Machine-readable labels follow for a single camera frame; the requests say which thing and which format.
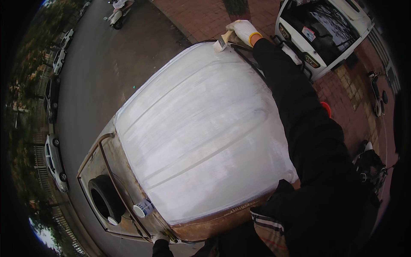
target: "red bucket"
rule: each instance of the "red bucket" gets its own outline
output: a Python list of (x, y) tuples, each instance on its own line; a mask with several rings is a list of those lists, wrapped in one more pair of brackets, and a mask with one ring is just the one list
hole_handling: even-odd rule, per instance
[(331, 118), (331, 108), (326, 102), (321, 102), (320, 104), (327, 110), (328, 116)]

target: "headlight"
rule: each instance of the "headlight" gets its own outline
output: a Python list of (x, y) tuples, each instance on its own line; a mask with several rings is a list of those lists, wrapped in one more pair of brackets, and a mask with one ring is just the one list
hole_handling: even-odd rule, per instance
[(314, 58), (312, 58), (309, 54), (305, 54), (305, 61), (307, 62), (307, 63), (309, 63), (313, 68), (318, 68), (318, 67), (320, 67), (320, 65), (318, 64), (318, 62), (316, 62), (315, 60), (314, 60)]
[(282, 24), (280, 23), (278, 25), (278, 28), (280, 29), (281, 34), (283, 35), (283, 37), (285, 38), (285, 40), (290, 39), (291, 36), (288, 33), (288, 31), (282, 26)]

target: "person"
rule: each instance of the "person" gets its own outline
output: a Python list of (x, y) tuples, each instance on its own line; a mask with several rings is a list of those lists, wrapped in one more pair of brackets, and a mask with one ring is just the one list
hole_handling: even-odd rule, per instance
[[(252, 221), (206, 241), (194, 256), (344, 256), (361, 230), (370, 193), (361, 186), (340, 125), (329, 118), (307, 77), (247, 20), (226, 27), (253, 48), (278, 107), (300, 188), (280, 180), (251, 208)], [(173, 256), (165, 239), (153, 257)]]

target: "paint brush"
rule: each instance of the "paint brush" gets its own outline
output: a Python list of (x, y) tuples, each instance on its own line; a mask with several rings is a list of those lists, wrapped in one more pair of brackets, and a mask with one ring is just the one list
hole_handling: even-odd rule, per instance
[(214, 52), (219, 53), (227, 47), (227, 42), (233, 32), (233, 30), (229, 30), (224, 35), (220, 36), (220, 38), (212, 45)]

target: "gloved hand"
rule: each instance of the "gloved hand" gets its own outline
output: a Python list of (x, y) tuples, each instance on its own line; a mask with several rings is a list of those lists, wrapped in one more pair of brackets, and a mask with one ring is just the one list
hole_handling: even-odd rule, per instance
[(168, 237), (168, 236), (166, 236), (166, 235), (163, 235), (161, 232), (160, 233), (158, 233), (158, 234), (154, 234), (154, 235), (152, 235), (152, 237), (151, 237), (151, 241), (153, 242), (153, 243), (155, 243), (157, 240), (159, 240), (159, 239), (164, 239), (164, 240), (166, 240), (167, 242), (170, 242), (170, 238)]
[(230, 23), (226, 26), (227, 30), (234, 30), (237, 37), (239, 37), (245, 44), (253, 47), (251, 44), (251, 37), (255, 34), (263, 37), (257, 29), (249, 22), (248, 20), (236, 20), (233, 23)]

